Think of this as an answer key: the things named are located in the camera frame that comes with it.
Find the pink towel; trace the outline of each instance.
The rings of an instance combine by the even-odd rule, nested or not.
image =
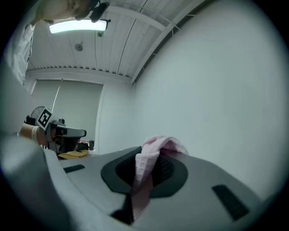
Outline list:
[[[149,204],[149,193],[153,188],[151,172],[159,157],[166,150],[173,150],[188,155],[181,143],[174,137],[157,136],[144,142],[141,154],[135,156],[135,180],[132,187],[132,209],[136,220]]]

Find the fluorescent light fixture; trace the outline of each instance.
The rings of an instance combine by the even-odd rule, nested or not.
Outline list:
[[[66,21],[51,25],[49,29],[51,34],[78,30],[105,31],[107,29],[107,21],[99,20],[96,23],[92,23],[91,20]]]

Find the fan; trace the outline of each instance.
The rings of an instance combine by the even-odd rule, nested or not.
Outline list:
[[[44,106],[39,106],[35,108],[30,117],[37,120],[44,108],[45,108]]]

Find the white trim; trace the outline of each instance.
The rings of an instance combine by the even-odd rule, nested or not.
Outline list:
[[[178,24],[186,15],[188,15],[194,8],[196,8],[198,5],[203,3],[205,0],[195,0],[192,1],[187,7],[185,7],[173,20],[172,22],[167,26],[167,28],[159,35],[157,40],[153,43],[153,45],[150,47],[146,55],[144,56],[143,60],[141,61],[138,69],[136,70],[133,78],[131,79],[131,82],[134,83],[136,77],[142,70],[143,66],[147,62],[147,60],[150,58],[154,50],[158,47],[158,45],[164,40],[164,38],[167,36],[168,33],[171,32],[171,30],[175,27],[175,24]]]
[[[103,101],[104,101],[104,96],[106,92],[107,86],[106,84],[103,85],[103,90],[101,91],[100,99],[99,99],[99,104],[98,104],[98,114],[96,117],[96,127],[95,127],[95,150],[99,153],[99,131],[100,131],[100,119],[101,119],[101,113],[102,113],[102,108],[103,108]]]
[[[126,9],[126,8],[122,8],[119,6],[110,5],[107,9],[107,12],[126,15],[126,16],[129,16],[132,18],[139,19],[145,23],[148,23],[149,25],[156,27],[157,29],[159,29],[161,31],[164,31],[166,29],[166,27],[164,25],[162,25],[158,21],[154,20],[153,18],[150,18],[149,16],[147,16],[145,14],[136,12],[136,11],[131,10],[131,9]]]
[[[96,83],[95,81],[97,79],[105,80],[107,78],[120,80],[125,83],[131,82],[131,78],[122,76],[119,74],[113,74],[113,73],[99,71],[99,70],[81,69],[81,68],[48,68],[48,69],[30,70],[30,71],[27,71],[26,73],[31,77],[35,77],[36,79],[47,79],[47,77],[45,76],[54,75],[55,77],[52,77],[49,79],[62,79],[63,78],[64,80],[82,81],[82,79],[73,78],[74,75],[77,75],[77,76],[82,75],[83,77],[87,76],[88,79],[91,79],[91,81],[89,82],[92,82],[92,83]]]

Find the smoke detector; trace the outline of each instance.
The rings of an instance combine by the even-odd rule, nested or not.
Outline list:
[[[82,45],[82,42],[81,43],[76,43],[75,45],[75,49],[77,51],[83,51],[83,45]]]

